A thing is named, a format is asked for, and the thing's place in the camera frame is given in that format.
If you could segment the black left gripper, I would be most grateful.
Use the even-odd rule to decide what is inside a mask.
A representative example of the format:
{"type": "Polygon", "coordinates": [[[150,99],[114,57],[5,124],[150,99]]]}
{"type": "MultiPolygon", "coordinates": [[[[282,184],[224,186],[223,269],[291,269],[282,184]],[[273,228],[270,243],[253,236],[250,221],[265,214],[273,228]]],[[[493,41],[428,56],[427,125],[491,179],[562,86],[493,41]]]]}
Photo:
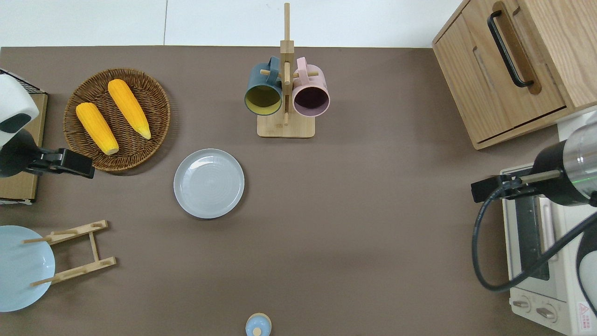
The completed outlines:
{"type": "Polygon", "coordinates": [[[36,158],[28,164],[28,172],[35,175],[69,174],[87,179],[94,178],[92,159],[70,149],[49,150],[40,148],[36,158]]]}

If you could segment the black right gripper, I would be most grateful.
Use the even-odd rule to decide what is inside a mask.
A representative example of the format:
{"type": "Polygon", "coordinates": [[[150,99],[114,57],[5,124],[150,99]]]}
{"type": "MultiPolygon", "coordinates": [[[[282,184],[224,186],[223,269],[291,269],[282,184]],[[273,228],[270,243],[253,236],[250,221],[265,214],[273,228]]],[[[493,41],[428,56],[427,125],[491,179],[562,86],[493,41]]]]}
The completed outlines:
{"type": "MultiPolygon", "coordinates": [[[[481,181],[471,184],[471,194],[475,203],[484,202],[490,194],[498,187],[505,185],[507,182],[513,182],[518,176],[516,174],[500,174],[492,175],[481,181]]],[[[510,187],[505,191],[499,193],[499,199],[514,200],[525,196],[532,196],[532,187],[528,184],[510,187]]]]}

